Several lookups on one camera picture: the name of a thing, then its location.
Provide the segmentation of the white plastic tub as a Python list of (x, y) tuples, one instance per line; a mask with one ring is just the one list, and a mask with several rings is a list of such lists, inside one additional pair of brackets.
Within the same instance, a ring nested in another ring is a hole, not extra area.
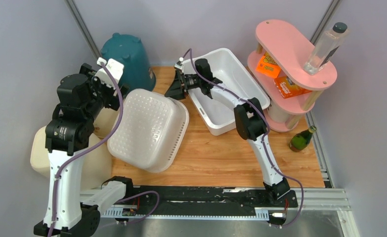
[[(269, 96), (231, 50), (219, 48), (194, 60), (199, 58), (207, 59), (213, 76), (222, 81), (222, 87), (243, 99), (257, 98), (263, 110), (269, 107)], [(199, 88), (189, 90), (188, 94), (212, 135), (219, 136), (236, 128), (232, 109), (204, 95)]]

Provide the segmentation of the cream large bucket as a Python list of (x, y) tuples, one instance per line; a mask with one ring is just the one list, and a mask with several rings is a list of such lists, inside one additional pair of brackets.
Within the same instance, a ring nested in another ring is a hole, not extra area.
[(94, 121), (94, 134), (99, 138), (107, 136), (114, 127), (119, 111), (103, 108)]

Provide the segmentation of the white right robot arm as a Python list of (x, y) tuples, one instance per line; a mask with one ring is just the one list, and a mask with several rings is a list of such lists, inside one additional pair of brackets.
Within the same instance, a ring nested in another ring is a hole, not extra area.
[(193, 89), (200, 89), (202, 94), (216, 100), (231, 109), (234, 114), (235, 126), (239, 136), (252, 147), (259, 162), (267, 202), (279, 206), (290, 191), (286, 177), (281, 173), (271, 150), (268, 134), (269, 126), (263, 115), (257, 98), (244, 99), (215, 77), (207, 59), (201, 58), (192, 62), (195, 73), (184, 72), (184, 59), (180, 58), (174, 65), (175, 76), (165, 96), (182, 100)]

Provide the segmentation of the teal plastic bucket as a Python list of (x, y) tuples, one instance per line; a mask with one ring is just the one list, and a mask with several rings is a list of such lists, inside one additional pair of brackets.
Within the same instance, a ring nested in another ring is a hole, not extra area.
[(114, 59), (124, 65), (120, 86), (123, 85), (130, 91), (138, 88), (154, 90), (156, 76), (139, 37), (114, 33), (104, 43), (100, 53), (104, 59)]

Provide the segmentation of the translucent white perforated basket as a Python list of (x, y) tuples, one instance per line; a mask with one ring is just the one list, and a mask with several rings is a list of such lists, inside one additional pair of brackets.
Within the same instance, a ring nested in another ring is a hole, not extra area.
[(121, 123), (108, 139), (112, 156), (151, 173), (173, 163), (189, 123), (186, 106), (162, 94), (135, 89), (124, 100)]

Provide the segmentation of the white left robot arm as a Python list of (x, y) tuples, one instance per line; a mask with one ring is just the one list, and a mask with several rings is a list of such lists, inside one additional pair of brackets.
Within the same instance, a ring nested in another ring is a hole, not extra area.
[(119, 85), (122, 63), (99, 58), (99, 70), (82, 64), (77, 74), (64, 77), (57, 88), (59, 103), (45, 128), (45, 148), (50, 168), (49, 200), (45, 217), (34, 226), (41, 237), (90, 237), (101, 215), (112, 205), (130, 204), (135, 197), (130, 178), (114, 176), (86, 201), (80, 200), (83, 164), (94, 146), (89, 138), (94, 121), (104, 108), (123, 111), (128, 88)]

